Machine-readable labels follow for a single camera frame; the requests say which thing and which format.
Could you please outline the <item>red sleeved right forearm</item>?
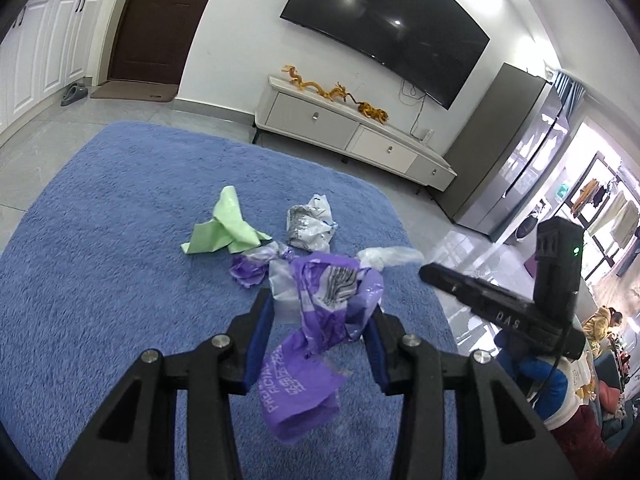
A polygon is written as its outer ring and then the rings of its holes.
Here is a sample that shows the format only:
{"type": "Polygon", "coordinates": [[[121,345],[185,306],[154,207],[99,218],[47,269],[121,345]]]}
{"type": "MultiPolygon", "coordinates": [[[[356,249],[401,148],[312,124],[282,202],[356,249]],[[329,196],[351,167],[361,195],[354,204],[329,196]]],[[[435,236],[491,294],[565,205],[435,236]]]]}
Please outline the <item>red sleeved right forearm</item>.
{"type": "Polygon", "coordinates": [[[551,430],[551,434],[578,479],[599,479],[614,457],[602,440],[596,415],[588,406],[578,408],[568,422],[551,430]]]}

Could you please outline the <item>right blue white gloved hand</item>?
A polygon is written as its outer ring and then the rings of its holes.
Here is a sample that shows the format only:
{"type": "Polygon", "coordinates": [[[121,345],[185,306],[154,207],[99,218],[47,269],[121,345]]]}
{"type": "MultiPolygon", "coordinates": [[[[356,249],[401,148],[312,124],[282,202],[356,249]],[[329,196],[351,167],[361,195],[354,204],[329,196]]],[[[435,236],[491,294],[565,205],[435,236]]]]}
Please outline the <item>right blue white gloved hand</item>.
{"type": "Polygon", "coordinates": [[[582,400],[574,384],[572,364],[565,358],[554,365],[554,358],[535,356],[524,340],[506,330],[494,338],[500,349],[497,361],[514,382],[526,379],[530,386],[525,393],[533,397],[535,413],[548,430],[557,430],[577,414],[582,400]]]}

